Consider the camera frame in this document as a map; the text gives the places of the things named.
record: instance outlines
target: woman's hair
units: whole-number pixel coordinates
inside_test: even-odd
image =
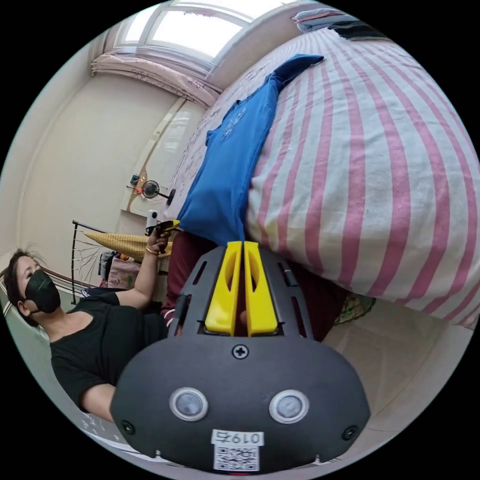
[[[23,315],[18,308],[18,303],[24,300],[20,294],[19,281],[17,278],[18,261],[21,257],[30,257],[32,260],[38,261],[38,259],[32,253],[30,253],[28,250],[22,250],[21,248],[19,248],[13,254],[3,276],[6,287],[6,295],[8,297],[8,301],[16,308],[19,315],[27,322],[27,324],[31,327],[38,328],[39,324],[33,318]]]

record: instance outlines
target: woman's hand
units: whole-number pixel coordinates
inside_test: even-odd
[[[153,232],[148,237],[148,241],[147,241],[148,249],[152,250],[152,252],[155,252],[158,255],[161,251],[165,250],[165,248],[167,247],[169,238],[170,238],[169,231],[166,231],[159,236],[157,229],[154,228]]]

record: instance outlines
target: blue t-shirt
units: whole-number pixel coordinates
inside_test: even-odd
[[[323,59],[321,55],[293,56],[254,93],[237,100],[218,128],[207,132],[203,164],[178,214],[180,228],[221,246],[245,240],[250,182],[275,117],[279,93]]]

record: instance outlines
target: small fan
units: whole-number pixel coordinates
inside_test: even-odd
[[[155,180],[147,180],[141,187],[141,194],[146,199],[154,199],[155,197],[163,197],[166,199],[166,204],[170,205],[175,196],[175,189],[172,189],[169,195],[164,195],[160,192],[160,185]]]

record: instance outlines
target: pink curtain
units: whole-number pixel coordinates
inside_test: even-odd
[[[205,109],[210,108],[219,97],[216,91],[200,80],[144,58],[104,53],[92,62],[91,71],[141,80],[195,102]]]

